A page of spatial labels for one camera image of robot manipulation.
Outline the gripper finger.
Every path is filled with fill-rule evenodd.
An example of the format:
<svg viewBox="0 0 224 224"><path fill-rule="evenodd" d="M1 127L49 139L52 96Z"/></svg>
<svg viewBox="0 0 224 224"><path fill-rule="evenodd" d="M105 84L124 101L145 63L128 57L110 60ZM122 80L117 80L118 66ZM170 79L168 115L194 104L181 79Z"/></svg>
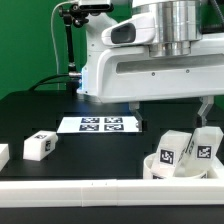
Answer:
<svg viewBox="0 0 224 224"><path fill-rule="evenodd" d="M214 104L213 96L203 96L200 98L201 106L197 112L197 126L204 127L207 124L207 115Z"/></svg>
<svg viewBox="0 0 224 224"><path fill-rule="evenodd" d="M143 120L140 112L140 103L139 102L130 102L129 103L129 111L137 120L136 127L140 132L144 132L147 129L147 123Z"/></svg>

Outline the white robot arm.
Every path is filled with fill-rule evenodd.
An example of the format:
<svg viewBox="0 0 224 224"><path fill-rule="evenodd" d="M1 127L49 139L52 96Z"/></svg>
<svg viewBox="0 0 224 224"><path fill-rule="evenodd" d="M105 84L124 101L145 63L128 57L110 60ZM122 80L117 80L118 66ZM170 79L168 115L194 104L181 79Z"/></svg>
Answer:
<svg viewBox="0 0 224 224"><path fill-rule="evenodd" d="M120 23L103 12L111 0L81 0L89 12L87 63L78 93L102 103L200 97L199 123L224 94L224 31L201 30L203 0L133 0Z"/></svg>

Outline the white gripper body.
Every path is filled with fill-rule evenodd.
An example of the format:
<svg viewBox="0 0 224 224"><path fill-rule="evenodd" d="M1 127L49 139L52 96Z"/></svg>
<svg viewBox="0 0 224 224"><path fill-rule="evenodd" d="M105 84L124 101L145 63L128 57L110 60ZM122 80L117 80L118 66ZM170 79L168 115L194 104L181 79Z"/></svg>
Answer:
<svg viewBox="0 0 224 224"><path fill-rule="evenodd" d="M224 93L224 33L202 35L193 19L101 15L87 28L87 52L87 94L104 103Z"/></svg>

